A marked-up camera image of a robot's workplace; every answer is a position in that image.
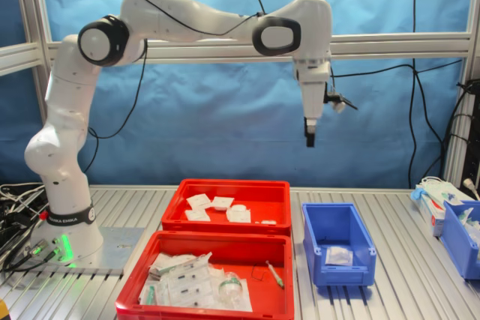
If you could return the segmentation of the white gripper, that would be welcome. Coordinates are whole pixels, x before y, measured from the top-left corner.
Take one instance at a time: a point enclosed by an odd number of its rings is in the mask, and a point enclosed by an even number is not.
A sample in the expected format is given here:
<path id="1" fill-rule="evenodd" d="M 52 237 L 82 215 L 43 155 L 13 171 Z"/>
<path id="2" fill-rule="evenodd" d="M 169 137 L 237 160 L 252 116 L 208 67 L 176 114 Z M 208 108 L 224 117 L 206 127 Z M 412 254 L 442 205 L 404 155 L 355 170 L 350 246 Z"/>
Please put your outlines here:
<path id="1" fill-rule="evenodd" d="M 317 120 L 323 112 L 326 84 L 330 78 L 330 63 L 298 66 L 298 83 L 304 110 L 306 146 L 315 146 Z"/>

